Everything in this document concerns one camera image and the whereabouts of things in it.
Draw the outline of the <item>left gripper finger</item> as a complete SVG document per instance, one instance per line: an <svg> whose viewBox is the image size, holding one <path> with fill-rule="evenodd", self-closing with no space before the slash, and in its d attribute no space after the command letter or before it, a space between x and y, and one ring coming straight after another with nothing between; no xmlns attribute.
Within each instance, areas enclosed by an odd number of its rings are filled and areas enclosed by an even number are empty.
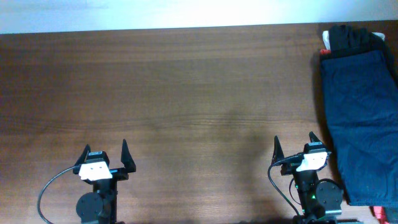
<svg viewBox="0 0 398 224"><path fill-rule="evenodd" d="M129 152L127 141L123 139L122 149L121 149L121 162L128 173L136 172L136 164Z"/></svg>
<svg viewBox="0 0 398 224"><path fill-rule="evenodd" d="M77 161L76 161L76 163L75 163L75 166L80 166L80 165L82 165L82 164L86 161L86 158L87 158L87 156L88 156L88 154L89 154L90 152L91 152L90 145L87 144L87 145L85 146L85 148L84 148L82 154L81 154L80 157L77 159Z"/></svg>

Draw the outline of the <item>navy blue shorts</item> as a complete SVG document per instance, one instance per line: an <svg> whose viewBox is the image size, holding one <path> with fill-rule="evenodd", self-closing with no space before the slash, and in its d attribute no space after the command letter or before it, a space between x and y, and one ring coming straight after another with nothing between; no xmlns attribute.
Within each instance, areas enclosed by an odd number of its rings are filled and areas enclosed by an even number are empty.
<svg viewBox="0 0 398 224"><path fill-rule="evenodd" d="M320 60L326 123L354 206L397 206L397 85L379 50Z"/></svg>

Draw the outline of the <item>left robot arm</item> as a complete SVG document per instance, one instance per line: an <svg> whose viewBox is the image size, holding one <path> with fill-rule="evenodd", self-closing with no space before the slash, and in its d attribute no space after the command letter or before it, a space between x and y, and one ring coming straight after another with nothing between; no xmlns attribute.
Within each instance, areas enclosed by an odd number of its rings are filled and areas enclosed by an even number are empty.
<svg viewBox="0 0 398 224"><path fill-rule="evenodd" d="M136 171L125 139L121 147L121 163L122 167L111 169L106 152L93 152L89 145L85 146L73 168L73 173L93 188L76 203L76 214L82 223L118 223L118 182L128 180L129 174Z"/></svg>

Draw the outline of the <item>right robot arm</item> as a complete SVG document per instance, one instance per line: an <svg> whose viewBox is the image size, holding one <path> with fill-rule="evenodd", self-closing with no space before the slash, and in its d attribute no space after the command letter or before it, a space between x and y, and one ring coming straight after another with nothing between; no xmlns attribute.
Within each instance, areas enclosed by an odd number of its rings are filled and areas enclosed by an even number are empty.
<svg viewBox="0 0 398 224"><path fill-rule="evenodd" d="M308 135L310 142L304 145L303 151L288 157L284 156L279 138L276 136L267 175L276 191L293 208L293 223L337 223L337 216L342 214L343 189L334 180L318 178L318 172L327 166L331 151L313 132ZM299 213L272 180L271 169L277 166L280 167L282 176L293 176L290 183L295 185L302 213Z"/></svg>

